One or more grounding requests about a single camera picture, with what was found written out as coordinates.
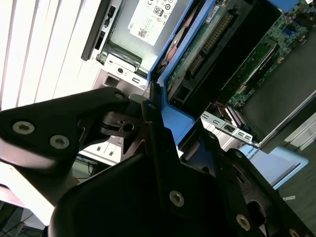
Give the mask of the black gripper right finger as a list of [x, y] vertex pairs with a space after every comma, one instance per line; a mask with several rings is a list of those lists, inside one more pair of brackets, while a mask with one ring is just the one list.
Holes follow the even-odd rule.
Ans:
[[218, 138], [196, 122], [199, 142], [211, 152], [225, 216], [238, 237], [312, 237], [313, 232], [238, 149], [224, 151]]

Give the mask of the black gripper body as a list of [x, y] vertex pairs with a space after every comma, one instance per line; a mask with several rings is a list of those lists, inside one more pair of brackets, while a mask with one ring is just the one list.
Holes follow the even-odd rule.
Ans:
[[184, 205], [161, 207], [153, 161], [136, 155], [69, 190], [56, 205], [51, 237], [235, 237], [216, 180], [180, 165]]

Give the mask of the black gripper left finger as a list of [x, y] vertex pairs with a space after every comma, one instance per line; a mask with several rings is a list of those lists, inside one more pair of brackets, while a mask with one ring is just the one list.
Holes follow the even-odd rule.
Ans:
[[0, 158], [31, 175], [61, 178], [80, 150], [116, 135], [123, 138], [123, 161], [136, 155], [153, 161], [161, 207], [170, 210], [167, 200], [182, 207], [184, 197], [170, 195], [179, 187], [181, 164], [171, 131], [163, 125], [161, 97], [155, 83], [141, 103], [104, 87], [3, 111]]

